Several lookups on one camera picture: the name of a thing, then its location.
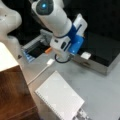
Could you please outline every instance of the table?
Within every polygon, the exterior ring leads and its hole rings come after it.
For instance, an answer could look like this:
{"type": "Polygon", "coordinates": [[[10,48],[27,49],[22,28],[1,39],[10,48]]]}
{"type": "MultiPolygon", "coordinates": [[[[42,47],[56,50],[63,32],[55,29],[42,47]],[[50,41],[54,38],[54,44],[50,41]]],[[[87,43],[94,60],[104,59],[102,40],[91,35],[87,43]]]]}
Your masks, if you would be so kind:
{"type": "MultiPolygon", "coordinates": [[[[54,54],[41,55],[23,69],[27,82],[34,78],[53,58],[54,54]]],[[[56,120],[56,116],[38,98],[34,91],[57,70],[70,86],[85,100],[83,109],[93,120],[118,120],[120,117],[120,63],[107,76],[71,61],[55,63],[29,86],[31,94],[44,120],[56,120]]]]}
{"type": "Polygon", "coordinates": [[[0,43],[0,120],[40,120],[19,64],[0,43]]]}

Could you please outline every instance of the robotic arm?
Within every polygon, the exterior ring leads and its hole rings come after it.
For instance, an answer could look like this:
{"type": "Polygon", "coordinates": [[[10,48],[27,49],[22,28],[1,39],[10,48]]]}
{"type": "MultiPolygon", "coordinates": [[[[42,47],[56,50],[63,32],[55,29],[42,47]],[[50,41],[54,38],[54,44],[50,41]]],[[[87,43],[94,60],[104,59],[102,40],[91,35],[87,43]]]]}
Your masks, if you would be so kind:
{"type": "Polygon", "coordinates": [[[32,9],[43,24],[53,32],[50,46],[56,53],[56,60],[59,55],[69,61],[71,56],[77,54],[83,43],[87,23],[81,14],[78,14],[72,23],[63,10],[64,3],[64,0],[38,0],[32,4],[32,9]]]}

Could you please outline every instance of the black background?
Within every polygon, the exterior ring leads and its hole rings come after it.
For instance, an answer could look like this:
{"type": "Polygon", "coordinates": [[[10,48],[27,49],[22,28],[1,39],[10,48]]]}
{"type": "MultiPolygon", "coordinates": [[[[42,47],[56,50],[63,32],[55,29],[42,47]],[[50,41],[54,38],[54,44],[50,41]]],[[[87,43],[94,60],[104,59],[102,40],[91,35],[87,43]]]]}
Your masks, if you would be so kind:
{"type": "MultiPolygon", "coordinates": [[[[17,10],[23,19],[22,25],[10,34],[22,45],[39,35],[42,27],[32,18],[29,0],[3,1],[17,10]]],[[[71,0],[65,12],[72,21],[81,13],[88,22],[86,41],[81,50],[92,53],[95,61],[105,61],[103,64],[109,65],[120,53],[120,0],[71,0]]]]}

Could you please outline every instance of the wire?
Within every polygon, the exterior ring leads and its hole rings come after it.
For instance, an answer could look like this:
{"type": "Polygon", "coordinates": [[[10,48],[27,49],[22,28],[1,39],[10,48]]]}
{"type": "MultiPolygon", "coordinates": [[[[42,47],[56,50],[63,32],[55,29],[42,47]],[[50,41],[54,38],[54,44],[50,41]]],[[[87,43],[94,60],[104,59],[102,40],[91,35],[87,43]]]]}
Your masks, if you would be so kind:
{"type": "Polygon", "coordinates": [[[57,54],[55,54],[55,60],[56,60],[56,62],[61,63],[61,64],[67,63],[67,62],[71,61],[71,59],[72,59],[72,57],[69,56],[68,60],[66,60],[66,61],[59,61],[58,58],[57,58],[57,54]]]}
{"type": "Polygon", "coordinates": [[[50,59],[47,62],[47,66],[35,77],[33,78],[27,85],[29,86],[31,83],[33,83],[43,72],[45,72],[53,63],[55,62],[55,60],[50,59]]]}

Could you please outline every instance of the wooden table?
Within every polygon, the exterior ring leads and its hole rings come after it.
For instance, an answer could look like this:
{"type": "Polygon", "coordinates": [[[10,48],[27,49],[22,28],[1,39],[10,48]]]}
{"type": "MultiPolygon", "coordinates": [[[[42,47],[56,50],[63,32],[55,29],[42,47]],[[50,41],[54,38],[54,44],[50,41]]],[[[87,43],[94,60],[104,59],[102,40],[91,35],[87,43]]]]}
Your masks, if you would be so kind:
{"type": "Polygon", "coordinates": [[[0,120],[40,120],[22,71],[0,43],[0,120]]]}

